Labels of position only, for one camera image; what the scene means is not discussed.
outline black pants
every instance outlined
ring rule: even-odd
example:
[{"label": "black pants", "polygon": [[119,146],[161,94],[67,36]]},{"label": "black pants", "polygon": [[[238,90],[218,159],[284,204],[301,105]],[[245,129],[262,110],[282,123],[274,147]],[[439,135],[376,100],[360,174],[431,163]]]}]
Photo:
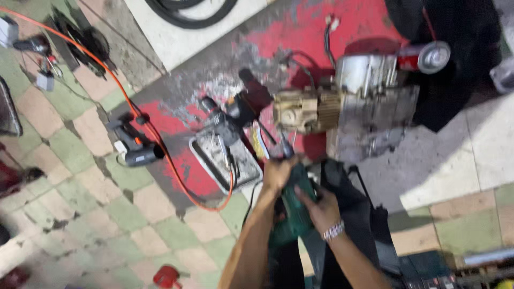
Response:
[{"label": "black pants", "polygon": [[[348,179],[343,164],[327,160],[321,165],[321,186],[336,195],[339,212],[345,224],[345,232],[357,248],[378,266],[377,249],[370,230],[370,209],[368,199],[359,192]],[[306,242],[305,247],[310,258],[319,259],[322,266],[321,288],[352,288],[341,271],[339,264],[329,246],[322,242]],[[303,267],[298,253],[298,242],[294,241],[269,252],[270,284],[268,288],[304,289]]]}]

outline orange cable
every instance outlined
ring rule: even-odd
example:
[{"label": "orange cable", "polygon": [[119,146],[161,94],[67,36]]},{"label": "orange cable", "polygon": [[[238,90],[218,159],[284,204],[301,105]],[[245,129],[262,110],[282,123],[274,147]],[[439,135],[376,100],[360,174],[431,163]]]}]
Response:
[{"label": "orange cable", "polygon": [[[39,26],[41,28],[44,28],[50,32],[52,32],[53,34],[61,37],[62,39],[68,41],[69,43],[72,43],[73,45],[75,45],[78,49],[80,49],[81,51],[83,51],[84,53],[86,53],[87,55],[89,55],[91,58],[93,58],[96,62],[98,62],[98,64],[100,64],[103,68],[105,68],[105,71],[107,71],[110,76],[114,79],[114,81],[116,82],[116,84],[120,87],[121,89],[121,92],[123,92],[123,96],[125,97],[125,100],[127,101],[132,113],[134,113],[134,115],[136,116],[140,116],[141,114],[139,113],[139,111],[137,109],[135,109],[134,105],[132,104],[132,101],[129,99],[129,96],[127,95],[125,89],[123,88],[123,86],[121,85],[120,81],[118,80],[118,78],[116,78],[116,76],[114,75],[114,73],[100,60],[98,59],[93,53],[91,53],[89,50],[87,50],[85,47],[83,47],[82,45],[78,44],[77,42],[75,42],[73,39],[69,38],[68,36],[60,33],[59,31],[56,31],[55,29],[51,28],[51,27],[48,27],[32,18],[29,18],[27,16],[24,16],[22,14],[19,14],[17,12],[14,12],[6,7],[3,7],[3,6],[0,6],[0,11],[3,11],[7,14],[11,14],[11,15],[14,15],[18,18],[21,18],[25,21],[28,21],[36,26]],[[207,211],[210,211],[210,212],[219,212],[221,210],[223,210],[227,204],[228,204],[228,201],[230,200],[230,197],[232,196],[232,190],[234,188],[234,174],[232,171],[230,171],[230,190],[228,192],[228,195],[227,195],[227,198],[225,199],[225,201],[223,202],[223,204],[221,204],[221,206],[219,207],[216,207],[216,208],[210,208],[210,207],[206,207],[205,205],[201,204],[200,202],[198,202],[197,200],[195,200],[195,198],[189,193],[189,191],[187,190],[185,184],[183,183],[182,179],[180,178],[180,176],[178,175],[178,172],[177,172],[177,169],[175,168],[175,165],[173,164],[173,160],[171,159],[171,156],[170,156],[170,153],[168,152],[166,146],[164,145],[164,142],[162,141],[162,138],[160,137],[159,135],[159,132],[157,131],[157,129],[155,129],[154,125],[150,122],[150,120],[148,120],[148,122],[145,123],[145,128],[150,132],[150,134],[154,137],[154,139],[157,141],[157,144],[159,145],[159,147],[162,149],[162,151],[164,151],[164,156],[166,157],[166,160],[168,161],[172,171],[173,171],[173,174],[175,175],[175,177],[177,178],[178,180],[178,184],[180,185],[182,191],[184,191],[184,193],[186,194],[186,196],[188,196],[189,200],[191,200],[191,202],[193,202],[193,204],[195,204],[196,206],[204,209],[204,210],[207,210]]]}]

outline metal bracelet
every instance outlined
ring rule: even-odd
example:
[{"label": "metal bracelet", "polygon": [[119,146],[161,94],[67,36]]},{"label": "metal bracelet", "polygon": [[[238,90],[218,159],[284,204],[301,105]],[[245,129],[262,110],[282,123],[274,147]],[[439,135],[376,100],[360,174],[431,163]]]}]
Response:
[{"label": "metal bracelet", "polygon": [[335,224],[334,226],[330,227],[321,238],[323,241],[328,242],[331,239],[335,238],[340,233],[343,233],[344,231],[344,222],[341,220],[339,223]]}]

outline black tire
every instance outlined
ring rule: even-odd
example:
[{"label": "black tire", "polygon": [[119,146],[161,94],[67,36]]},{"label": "black tire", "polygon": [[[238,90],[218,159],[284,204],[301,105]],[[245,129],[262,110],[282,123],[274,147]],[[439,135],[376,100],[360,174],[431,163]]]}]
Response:
[{"label": "black tire", "polygon": [[184,29],[202,29],[218,23],[225,18],[227,14],[234,8],[237,0],[225,0],[221,8],[209,18],[206,19],[190,19],[180,14],[178,10],[170,10],[162,3],[166,0],[145,0],[148,6],[162,19],[167,22]]},{"label": "black tire", "polygon": [[0,225],[0,246],[4,245],[11,239],[11,234],[9,231]]},{"label": "black tire", "polygon": [[191,8],[200,4],[204,0],[161,0],[162,5],[169,10]]}]

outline human hand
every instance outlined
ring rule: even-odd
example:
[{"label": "human hand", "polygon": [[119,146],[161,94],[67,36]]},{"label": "human hand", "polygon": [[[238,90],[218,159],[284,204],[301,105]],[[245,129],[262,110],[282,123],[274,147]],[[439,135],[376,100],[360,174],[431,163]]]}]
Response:
[{"label": "human hand", "polygon": [[286,185],[291,175],[291,169],[299,163],[301,156],[295,155],[290,159],[285,160],[269,160],[264,165],[264,178],[261,195],[269,196],[270,199],[275,201],[280,196],[281,190]]},{"label": "human hand", "polygon": [[300,187],[295,186],[296,197],[307,207],[310,219],[318,232],[323,235],[328,229],[341,221],[336,196],[320,188],[317,190],[321,199],[315,203]]}]

